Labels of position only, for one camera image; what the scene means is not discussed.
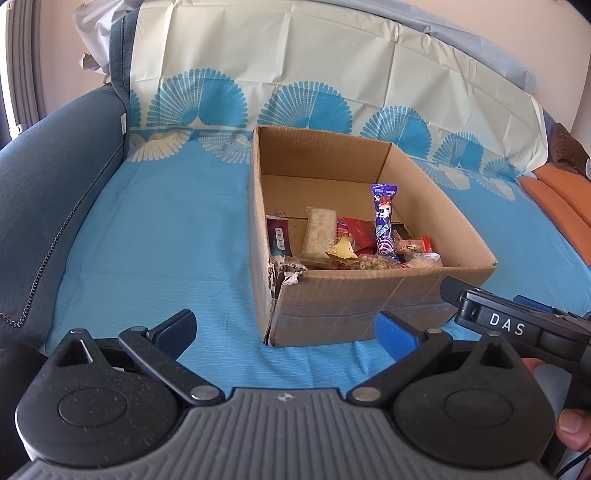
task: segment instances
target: brown cloth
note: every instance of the brown cloth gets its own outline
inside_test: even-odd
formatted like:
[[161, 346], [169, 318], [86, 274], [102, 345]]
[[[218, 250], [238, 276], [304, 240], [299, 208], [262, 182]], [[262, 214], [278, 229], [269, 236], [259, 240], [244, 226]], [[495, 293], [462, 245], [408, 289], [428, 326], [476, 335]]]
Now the brown cloth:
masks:
[[562, 170], [585, 175], [589, 155], [562, 124], [556, 124], [550, 138], [550, 157]]
[[591, 227], [544, 182], [531, 177], [519, 177], [518, 181], [573, 246], [585, 265], [591, 267]]
[[591, 228], [591, 183], [587, 178], [561, 170], [553, 163], [536, 168], [534, 173], [539, 181], [558, 193]]

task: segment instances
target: orange cushion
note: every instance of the orange cushion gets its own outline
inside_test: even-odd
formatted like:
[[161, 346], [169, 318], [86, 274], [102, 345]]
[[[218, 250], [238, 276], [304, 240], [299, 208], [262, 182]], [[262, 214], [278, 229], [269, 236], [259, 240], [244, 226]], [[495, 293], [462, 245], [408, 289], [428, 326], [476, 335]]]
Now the orange cushion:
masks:
[[519, 183], [554, 222], [585, 264], [591, 266], [591, 227], [545, 183], [532, 177], [519, 177]]
[[575, 212], [591, 226], [591, 181], [577, 173], [561, 170], [547, 163], [534, 170], [538, 180], [566, 200]]

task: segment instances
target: snack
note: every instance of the snack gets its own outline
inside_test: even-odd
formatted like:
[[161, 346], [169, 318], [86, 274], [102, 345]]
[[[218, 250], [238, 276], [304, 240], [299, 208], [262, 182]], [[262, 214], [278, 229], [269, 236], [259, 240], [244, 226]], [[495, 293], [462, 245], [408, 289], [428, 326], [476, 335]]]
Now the snack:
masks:
[[403, 265], [405, 268], [443, 268], [441, 257], [434, 252], [414, 254], [410, 261]]
[[349, 227], [347, 226], [347, 221], [344, 218], [337, 218], [336, 238], [341, 238], [342, 236], [349, 236]]
[[306, 215], [308, 225], [299, 258], [306, 266], [330, 268], [332, 261], [326, 251], [336, 241], [336, 212], [308, 207]]
[[375, 183], [371, 186], [375, 205], [375, 236], [378, 254], [384, 257], [394, 257], [394, 242], [392, 240], [392, 199], [396, 195], [396, 185]]
[[410, 240], [413, 236], [408, 233], [403, 223], [396, 222], [392, 224], [392, 239], [393, 240]]
[[401, 267], [402, 264], [393, 258], [381, 255], [360, 255], [359, 261], [351, 265], [351, 270], [391, 270]]
[[397, 255], [426, 252], [433, 252], [431, 242], [427, 236], [411, 238], [410, 240], [394, 241], [394, 253]]
[[343, 218], [347, 224], [349, 234], [353, 238], [353, 250], [359, 255], [374, 254], [377, 252], [375, 237], [375, 225], [373, 222], [359, 220], [357, 218]]
[[332, 259], [344, 265], [352, 265], [359, 261], [353, 246], [351, 246], [351, 237], [342, 236], [336, 245], [330, 247], [326, 254]]
[[287, 231], [287, 223], [287, 218], [267, 215], [269, 250], [273, 257], [291, 257], [290, 237]]

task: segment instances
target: sofa armrest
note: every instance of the sofa armrest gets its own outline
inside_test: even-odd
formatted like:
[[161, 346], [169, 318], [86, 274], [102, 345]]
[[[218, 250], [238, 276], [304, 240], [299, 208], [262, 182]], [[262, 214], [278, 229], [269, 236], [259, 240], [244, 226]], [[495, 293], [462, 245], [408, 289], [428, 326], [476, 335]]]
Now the sofa armrest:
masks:
[[124, 113], [104, 86], [0, 151], [0, 342], [47, 337], [70, 247], [123, 160]]

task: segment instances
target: purple candy wrapper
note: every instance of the purple candy wrapper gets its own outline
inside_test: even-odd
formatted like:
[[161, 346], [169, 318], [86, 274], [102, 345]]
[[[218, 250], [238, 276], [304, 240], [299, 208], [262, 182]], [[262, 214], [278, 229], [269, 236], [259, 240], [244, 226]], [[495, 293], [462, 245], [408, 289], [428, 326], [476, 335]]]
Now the purple candy wrapper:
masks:
[[378, 241], [378, 254], [390, 258], [396, 258], [391, 222], [392, 200], [396, 195], [396, 190], [396, 185], [387, 183], [374, 183], [371, 186], [371, 192], [374, 194], [375, 236]]

